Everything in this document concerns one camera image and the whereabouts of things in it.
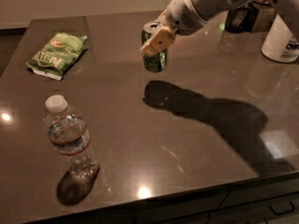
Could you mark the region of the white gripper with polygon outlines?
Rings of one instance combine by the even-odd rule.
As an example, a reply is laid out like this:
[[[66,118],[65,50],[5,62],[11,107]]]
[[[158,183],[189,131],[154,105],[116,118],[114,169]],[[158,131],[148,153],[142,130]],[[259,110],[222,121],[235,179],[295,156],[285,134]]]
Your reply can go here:
[[[171,0],[167,9],[157,17],[156,21],[161,26],[140,49],[149,57],[172,46],[176,34],[192,35],[207,24],[207,21],[197,13],[192,0]]]

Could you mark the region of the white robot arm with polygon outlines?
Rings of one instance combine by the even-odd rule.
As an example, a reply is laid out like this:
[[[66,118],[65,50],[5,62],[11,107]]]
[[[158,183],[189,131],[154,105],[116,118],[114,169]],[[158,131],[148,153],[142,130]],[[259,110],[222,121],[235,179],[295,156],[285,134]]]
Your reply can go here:
[[[157,31],[141,47],[147,56],[164,51],[175,42],[176,35],[192,35],[210,19],[252,0],[171,0],[156,19]],[[299,36],[299,0],[267,0],[284,20],[295,37]]]

